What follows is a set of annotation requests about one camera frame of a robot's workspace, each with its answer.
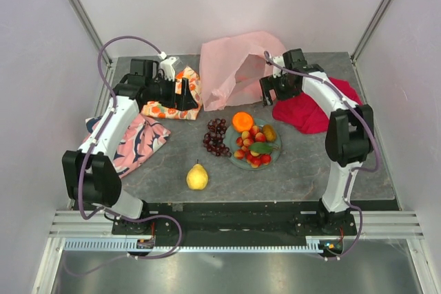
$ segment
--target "bunch of grapes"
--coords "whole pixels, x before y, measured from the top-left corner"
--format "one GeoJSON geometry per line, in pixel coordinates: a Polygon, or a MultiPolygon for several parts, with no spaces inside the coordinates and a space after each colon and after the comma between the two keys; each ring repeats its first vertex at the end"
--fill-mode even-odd
{"type": "Polygon", "coordinates": [[[216,118],[207,124],[208,132],[204,135],[203,143],[207,151],[215,156],[231,157],[232,155],[229,148],[223,143],[227,131],[226,122],[224,118],[216,118]]]}

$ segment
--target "metallic floor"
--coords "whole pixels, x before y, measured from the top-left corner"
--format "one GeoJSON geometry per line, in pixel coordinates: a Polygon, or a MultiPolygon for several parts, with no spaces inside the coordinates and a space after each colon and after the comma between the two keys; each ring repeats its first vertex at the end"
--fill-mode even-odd
{"type": "MultiPolygon", "coordinates": [[[[64,254],[70,270],[80,273],[121,253],[64,254]]],[[[339,262],[290,253],[177,253],[163,260],[124,258],[80,278],[61,266],[55,284],[54,294],[422,293],[407,244],[398,240],[359,242],[339,262]]]]}

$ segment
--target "pink patterned cloth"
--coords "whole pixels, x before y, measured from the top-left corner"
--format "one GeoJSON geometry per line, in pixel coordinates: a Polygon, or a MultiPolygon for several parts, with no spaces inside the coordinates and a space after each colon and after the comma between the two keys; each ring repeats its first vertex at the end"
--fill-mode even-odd
{"type": "MultiPolygon", "coordinates": [[[[86,120],[85,125],[89,134],[98,125],[101,117],[86,120]]],[[[142,165],[167,142],[169,135],[170,131],[158,121],[139,114],[129,125],[113,157],[113,165],[119,178],[128,175],[142,165]]]]}

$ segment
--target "cable clamp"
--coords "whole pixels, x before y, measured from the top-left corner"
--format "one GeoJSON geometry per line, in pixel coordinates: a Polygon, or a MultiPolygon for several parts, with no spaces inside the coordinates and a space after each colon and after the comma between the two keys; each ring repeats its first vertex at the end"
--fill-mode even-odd
{"type": "Polygon", "coordinates": [[[160,54],[158,54],[158,56],[161,60],[164,60],[165,58],[167,58],[167,55],[165,52],[161,52],[160,54]]]}

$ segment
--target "green leaf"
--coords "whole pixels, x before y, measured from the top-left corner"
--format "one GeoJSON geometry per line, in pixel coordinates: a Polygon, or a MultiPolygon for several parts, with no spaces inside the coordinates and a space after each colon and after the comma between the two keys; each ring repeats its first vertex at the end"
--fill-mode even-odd
{"type": "Polygon", "coordinates": [[[268,143],[254,143],[248,149],[259,154],[271,154],[276,148],[268,143]]]}

